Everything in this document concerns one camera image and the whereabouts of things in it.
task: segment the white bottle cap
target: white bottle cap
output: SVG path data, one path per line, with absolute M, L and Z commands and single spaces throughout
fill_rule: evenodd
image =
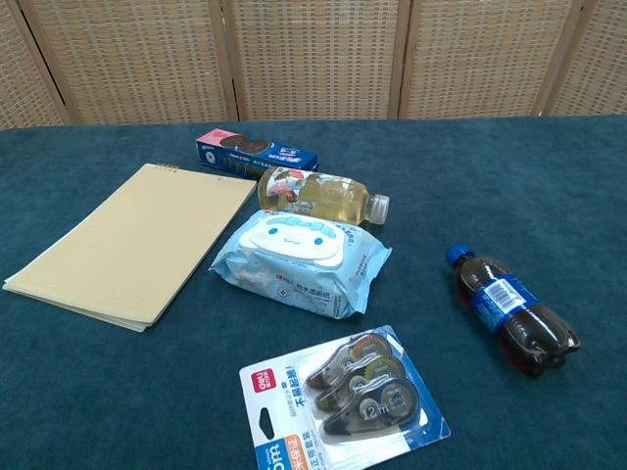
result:
M 390 198 L 383 196 L 382 194 L 375 194 L 372 197 L 372 207 L 370 209 L 370 222 L 377 225 L 383 225 L 385 219 L 388 216 L 388 206 L 390 205 Z

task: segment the wet wipes package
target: wet wipes package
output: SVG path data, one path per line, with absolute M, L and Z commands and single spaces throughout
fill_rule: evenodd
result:
M 226 242 L 210 270 L 284 304 L 345 318 L 365 313 L 370 282 L 390 252 L 354 225 L 257 211 Z
M 451 435 L 391 326 L 239 375 L 260 470 L 362 470 Z

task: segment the blue bottle label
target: blue bottle label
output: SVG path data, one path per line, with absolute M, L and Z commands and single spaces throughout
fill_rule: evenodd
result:
M 482 287 L 473 297 L 471 306 L 495 334 L 517 312 L 537 302 L 538 299 L 515 276 L 506 274 Z

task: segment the plastic bottle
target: plastic bottle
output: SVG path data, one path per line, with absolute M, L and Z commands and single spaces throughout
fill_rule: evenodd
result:
M 262 209 L 311 215 L 359 225 L 383 224 L 390 198 L 370 195 L 353 179 L 300 169 L 271 166 L 257 187 Z
M 501 261 L 477 258 L 465 245 L 447 251 L 458 288 L 495 335 L 513 365 L 531 377 L 564 364 L 579 349 L 579 338 L 555 312 L 542 305 Z

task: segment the blue wet wipes package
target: blue wet wipes package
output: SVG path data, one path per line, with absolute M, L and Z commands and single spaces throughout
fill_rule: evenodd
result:
M 257 211 L 209 271 L 226 282 L 332 318 L 365 313 L 370 282 L 391 249 L 355 225 Z

